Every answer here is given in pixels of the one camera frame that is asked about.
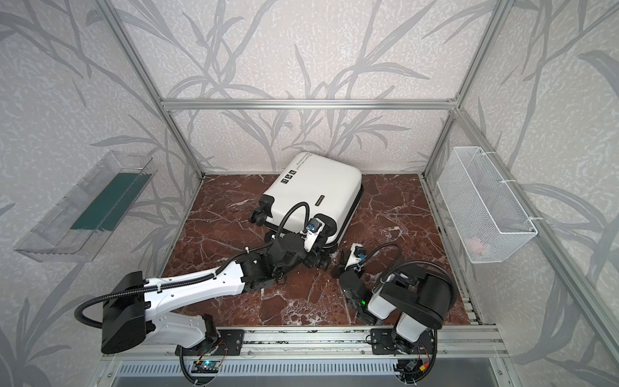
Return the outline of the white hard-shell suitcase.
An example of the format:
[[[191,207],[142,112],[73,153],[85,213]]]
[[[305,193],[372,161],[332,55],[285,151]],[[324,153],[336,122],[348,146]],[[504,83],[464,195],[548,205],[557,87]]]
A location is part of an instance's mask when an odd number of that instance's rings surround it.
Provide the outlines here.
[[[293,233],[303,238],[308,222],[326,224],[323,250],[339,246],[364,192],[362,173],[354,166],[318,154],[301,152],[261,195],[249,221],[271,231],[265,240]]]

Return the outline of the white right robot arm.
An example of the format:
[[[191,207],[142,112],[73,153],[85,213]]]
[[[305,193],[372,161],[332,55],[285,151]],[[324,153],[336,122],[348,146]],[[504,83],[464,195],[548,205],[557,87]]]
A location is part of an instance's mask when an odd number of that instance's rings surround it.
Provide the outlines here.
[[[396,260],[370,288],[362,277],[369,261],[386,248],[396,248]],[[396,343],[414,344],[426,332],[443,327],[446,316],[458,298],[455,280],[441,266],[430,261],[402,261],[397,243],[383,243],[367,252],[355,243],[342,264],[332,271],[339,281],[347,305],[367,325],[385,322],[394,311],[400,312],[393,329]]]

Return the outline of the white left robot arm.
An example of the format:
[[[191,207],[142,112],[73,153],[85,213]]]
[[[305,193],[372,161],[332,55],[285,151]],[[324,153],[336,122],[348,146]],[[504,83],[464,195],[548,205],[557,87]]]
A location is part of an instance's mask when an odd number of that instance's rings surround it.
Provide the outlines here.
[[[101,351],[116,354],[142,343],[177,345],[204,351],[220,340],[212,317],[178,314],[177,309],[211,298],[236,296],[268,288],[300,264],[319,265],[319,252],[337,225],[324,214],[306,214],[299,232],[283,231],[300,202],[285,214],[266,244],[246,249],[217,268],[177,277],[127,274],[112,293],[91,298],[74,311],[75,319],[102,332]]]

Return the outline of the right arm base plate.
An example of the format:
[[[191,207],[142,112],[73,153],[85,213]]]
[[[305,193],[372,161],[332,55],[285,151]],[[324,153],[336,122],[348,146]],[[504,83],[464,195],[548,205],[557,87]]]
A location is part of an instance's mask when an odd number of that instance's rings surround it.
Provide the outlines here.
[[[373,355],[420,355],[433,356],[437,353],[437,331],[426,329],[414,343],[396,334],[394,329],[374,328],[370,330],[367,342]]]

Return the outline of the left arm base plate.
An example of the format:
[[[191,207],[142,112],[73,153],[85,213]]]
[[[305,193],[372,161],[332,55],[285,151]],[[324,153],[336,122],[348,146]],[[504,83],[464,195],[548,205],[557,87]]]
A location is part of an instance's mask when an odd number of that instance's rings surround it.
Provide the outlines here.
[[[239,356],[243,347],[243,329],[220,330],[219,342],[205,351],[204,356]]]

